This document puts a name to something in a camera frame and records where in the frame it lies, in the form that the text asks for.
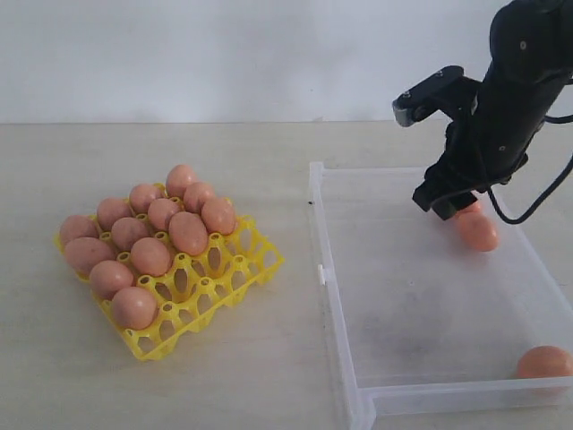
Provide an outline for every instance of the yellow egg tray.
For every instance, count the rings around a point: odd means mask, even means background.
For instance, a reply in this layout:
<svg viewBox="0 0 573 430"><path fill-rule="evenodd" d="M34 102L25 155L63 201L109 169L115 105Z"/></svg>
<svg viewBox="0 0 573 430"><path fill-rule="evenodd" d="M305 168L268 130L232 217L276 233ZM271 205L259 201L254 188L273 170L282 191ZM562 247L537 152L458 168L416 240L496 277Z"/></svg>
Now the yellow egg tray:
<svg viewBox="0 0 573 430"><path fill-rule="evenodd" d="M137 218L147 221L147 215ZM174 263L164 276L141 275L137 279L136 285L147 289L158 300L157 317L146 329L136 331L119 327L111 315L111 302L92 293L138 360L164 358L173 351L182 334L203 330L221 306L239 304L251 285L268 282L276 274L284 262L278 249L257 230L254 219L242 216L237 221L237 228L231 235L211 234L205 252L194 257L177 253L167 232L159 231L154 235L170 249ZM109 232L101 232L100 238L111 243ZM54 240L62 252L58 235ZM117 260L137 273L130 263L130 253L120 253ZM83 282L89 281L79 273L76 275Z"/></svg>

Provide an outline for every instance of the egg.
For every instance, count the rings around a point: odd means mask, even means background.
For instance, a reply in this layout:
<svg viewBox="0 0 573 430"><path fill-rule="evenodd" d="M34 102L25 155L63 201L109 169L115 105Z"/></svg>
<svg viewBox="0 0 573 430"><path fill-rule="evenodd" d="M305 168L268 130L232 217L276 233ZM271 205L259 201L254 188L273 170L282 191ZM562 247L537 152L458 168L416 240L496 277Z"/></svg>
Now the egg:
<svg viewBox="0 0 573 430"><path fill-rule="evenodd" d="M182 253L196 256L203 253L209 244L209 233L195 213L179 212L169 223L169 238Z"/></svg>
<svg viewBox="0 0 573 430"><path fill-rule="evenodd" d="M151 202L147 216L150 224L159 231L167 231L169 221L181 211L181 206L169 199L157 199Z"/></svg>
<svg viewBox="0 0 573 430"><path fill-rule="evenodd" d="M117 291L133 285L133 273L120 262L106 260L91 270L90 285L99 297L111 300Z"/></svg>
<svg viewBox="0 0 573 430"><path fill-rule="evenodd" d="M573 357L561 348L541 346L529 349L517 363L516 377L553 378L573 376Z"/></svg>
<svg viewBox="0 0 573 430"><path fill-rule="evenodd" d="M215 190L204 182L195 182L187 187L183 196L183 203L186 211L201 213L203 204L209 199L217 197Z"/></svg>
<svg viewBox="0 0 573 430"><path fill-rule="evenodd" d="M201 218L209 233L230 235L235 231L235 209L225 198L216 197L207 200L201 209Z"/></svg>
<svg viewBox="0 0 573 430"><path fill-rule="evenodd" d="M101 201L98 205L98 223L104 231L109 231L118 219L131 217L132 215L129 204L122 199L110 197Z"/></svg>
<svg viewBox="0 0 573 430"><path fill-rule="evenodd" d="M64 248L66 262L82 275L89 275L99 262L114 260L115 253L105 242L95 237L78 237Z"/></svg>
<svg viewBox="0 0 573 430"><path fill-rule="evenodd" d="M456 215L454 215L454 217L459 217L460 215L464 214L464 213L468 213L468 212L476 212L476 213L481 213L482 212L482 203L478 200L477 202L473 202L472 204L470 204L469 206L467 206L466 208L462 209L461 211L458 211L456 213Z"/></svg>
<svg viewBox="0 0 573 430"><path fill-rule="evenodd" d="M179 164L171 169L167 175L165 187L169 197L183 199L185 190L193 182L197 181L197 175L190 166Z"/></svg>
<svg viewBox="0 0 573 430"><path fill-rule="evenodd" d="M488 253L499 245L498 231L491 219L480 212L466 212L454 218L456 230L470 248Z"/></svg>
<svg viewBox="0 0 573 430"><path fill-rule="evenodd" d="M144 237L133 245L131 260L133 267L150 276L163 276L173 262L169 250L155 237Z"/></svg>
<svg viewBox="0 0 573 430"><path fill-rule="evenodd" d="M147 213L151 202L165 197L163 192L152 184L136 185L129 193L129 203L135 213Z"/></svg>
<svg viewBox="0 0 573 430"><path fill-rule="evenodd" d="M111 300L111 314L114 321L124 329L143 330L155 320L158 302L146 289L122 288Z"/></svg>
<svg viewBox="0 0 573 430"><path fill-rule="evenodd" d="M145 223L136 218L118 219L111 228L111 240L120 251L129 251L138 240L149 237Z"/></svg>
<svg viewBox="0 0 573 430"><path fill-rule="evenodd" d="M90 217L84 215L71 215L64 220L60 227L60 244L68 245L78 237L99 237L96 223Z"/></svg>

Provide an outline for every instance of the egg tray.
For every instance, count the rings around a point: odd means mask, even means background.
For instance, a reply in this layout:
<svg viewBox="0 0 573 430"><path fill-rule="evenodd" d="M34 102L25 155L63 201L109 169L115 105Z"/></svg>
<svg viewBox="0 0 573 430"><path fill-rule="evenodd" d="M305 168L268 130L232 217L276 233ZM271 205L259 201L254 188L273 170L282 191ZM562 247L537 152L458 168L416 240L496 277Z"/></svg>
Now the egg tray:
<svg viewBox="0 0 573 430"><path fill-rule="evenodd" d="M148 222L145 214L137 218ZM99 230L99 238L112 245L109 232ZM198 256L178 253L167 232L159 231L154 237L169 248L174 262L161 277L141 275L137 279L136 286L147 289L158 301L157 316L149 327L138 331L119 327L111 315L111 301L92 292L99 308L140 361L160 360L170 354L182 334L205 329L221 306L239 304L251 285L271 280L284 262L249 216L238 217L235 231L228 236L210 234L207 249ZM58 235L55 244L62 253ZM129 252L120 253L116 259L137 275ZM89 282L80 273L76 275Z"/></svg>

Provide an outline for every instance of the table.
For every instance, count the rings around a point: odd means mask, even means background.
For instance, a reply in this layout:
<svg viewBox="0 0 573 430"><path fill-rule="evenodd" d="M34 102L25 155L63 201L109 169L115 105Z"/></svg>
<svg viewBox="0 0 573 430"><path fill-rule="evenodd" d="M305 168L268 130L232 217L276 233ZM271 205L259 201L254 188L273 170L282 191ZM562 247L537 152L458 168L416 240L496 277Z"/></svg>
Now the table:
<svg viewBox="0 0 573 430"><path fill-rule="evenodd" d="M426 166L445 123L0 126L0 428L115 430L344 428L307 203L310 161L329 167ZM571 152L545 127L505 190L521 213ZM278 245L270 284L183 336L160 362L136 361L52 245L62 220L108 196L163 181L188 163ZM524 229L573 299L570 180ZM573 410L391 417L380 429L569 429Z"/></svg>

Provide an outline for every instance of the white wall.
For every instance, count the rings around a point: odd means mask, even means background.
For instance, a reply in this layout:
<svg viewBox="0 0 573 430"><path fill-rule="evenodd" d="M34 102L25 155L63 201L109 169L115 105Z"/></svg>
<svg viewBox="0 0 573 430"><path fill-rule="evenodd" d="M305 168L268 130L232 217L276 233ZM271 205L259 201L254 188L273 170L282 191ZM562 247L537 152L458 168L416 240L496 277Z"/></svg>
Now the white wall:
<svg viewBox="0 0 573 430"><path fill-rule="evenodd" d="M0 122L392 118L444 65L483 77L505 3L0 0Z"/></svg>

